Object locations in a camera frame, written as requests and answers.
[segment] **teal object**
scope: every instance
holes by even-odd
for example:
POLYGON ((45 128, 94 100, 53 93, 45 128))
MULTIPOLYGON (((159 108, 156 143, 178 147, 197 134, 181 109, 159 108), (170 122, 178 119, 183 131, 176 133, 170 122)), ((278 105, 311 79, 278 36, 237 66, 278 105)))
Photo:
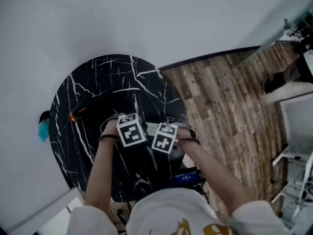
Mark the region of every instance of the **teal object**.
POLYGON ((39 123, 38 136, 42 142, 44 142, 49 136, 49 124, 46 121, 39 123))

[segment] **orange light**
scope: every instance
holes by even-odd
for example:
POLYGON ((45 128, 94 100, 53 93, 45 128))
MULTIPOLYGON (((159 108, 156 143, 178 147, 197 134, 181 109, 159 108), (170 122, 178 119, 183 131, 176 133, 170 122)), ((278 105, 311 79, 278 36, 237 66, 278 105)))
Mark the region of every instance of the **orange light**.
POLYGON ((69 118, 70 118, 73 122, 76 122, 75 118, 73 117, 72 112, 69 114, 69 118))
POLYGON ((86 109, 87 107, 85 107, 85 108, 83 108, 83 109, 81 109, 78 113, 80 113, 80 112, 82 112, 84 109, 86 109))

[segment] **black marble table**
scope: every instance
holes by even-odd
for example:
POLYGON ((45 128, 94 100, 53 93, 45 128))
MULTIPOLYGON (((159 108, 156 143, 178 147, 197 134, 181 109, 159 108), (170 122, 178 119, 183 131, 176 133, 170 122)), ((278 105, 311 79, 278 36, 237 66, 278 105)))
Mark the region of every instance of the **black marble table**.
MULTIPOLYGON (((50 110, 49 136, 55 158, 75 186, 86 190, 96 155, 100 125, 116 113, 137 112, 145 122, 167 117, 187 121, 184 103, 172 82, 152 64, 127 55, 101 56, 79 66, 59 87, 50 110), (73 122, 70 111, 82 101, 103 98, 82 121, 73 122)), ((148 143, 113 153, 112 198, 138 200, 165 187, 182 164, 183 154, 152 150, 148 143)))

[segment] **cable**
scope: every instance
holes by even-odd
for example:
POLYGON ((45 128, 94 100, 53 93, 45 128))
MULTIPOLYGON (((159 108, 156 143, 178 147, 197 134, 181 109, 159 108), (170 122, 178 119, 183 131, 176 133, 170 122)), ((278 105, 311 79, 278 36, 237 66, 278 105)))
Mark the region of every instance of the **cable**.
POLYGON ((312 180, 308 180, 308 182, 306 183, 306 188, 307 188, 307 191, 309 192, 310 195, 313 196, 313 182, 312 180))
POLYGON ((277 185, 277 184, 283 184, 283 180, 282 180, 282 179, 280 179, 280 180, 278 180, 278 181, 276 181, 276 180, 273 180, 273 181, 274 181, 274 183, 271 182, 271 183, 269 183, 269 184, 265 187, 265 189, 264 189, 264 195, 265 195, 265 196, 272 195, 274 192, 276 192, 276 191, 278 191, 278 190, 281 189, 281 186, 279 186, 279 188, 274 189, 274 190, 272 190, 271 192, 267 192, 267 189, 268 189, 269 186, 275 186, 275 185, 277 185))
POLYGON ((299 167, 305 168, 304 165, 298 164, 298 163, 296 163, 296 162, 288 162, 288 163, 289 163, 289 164, 295 164, 295 165, 297 165, 297 166, 299 166, 299 167))
POLYGON ((299 173, 299 175, 296 176, 296 177, 294 178, 294 180, 293 180, 293 188, 294 188, 294 191, 295 191, 295 193, 297 194, 298 198, 300 198, 300 196, 299 196, 298 192, 296 191, 297 188, 295 187, 295 182, 297 181, 297 178, 298 178, 299 176, 301 176, 302 174, 304 174, 304 171, 301 171, 301 172, 299 173))

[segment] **white shirt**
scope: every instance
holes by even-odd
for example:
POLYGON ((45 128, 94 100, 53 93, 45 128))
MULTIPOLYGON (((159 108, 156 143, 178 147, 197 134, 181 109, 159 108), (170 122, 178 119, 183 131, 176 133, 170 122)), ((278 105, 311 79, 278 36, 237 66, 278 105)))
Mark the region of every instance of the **white shirt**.
MULTIPOLYGON (((291 235, 265 201, 239 207, 228 225, 222 223, 203 196, 194 190, 157 191, 135 204, 128 235, 291 235)), ((67 235, 118 235, 101 210, 84 206, 71 213, 67 235)))

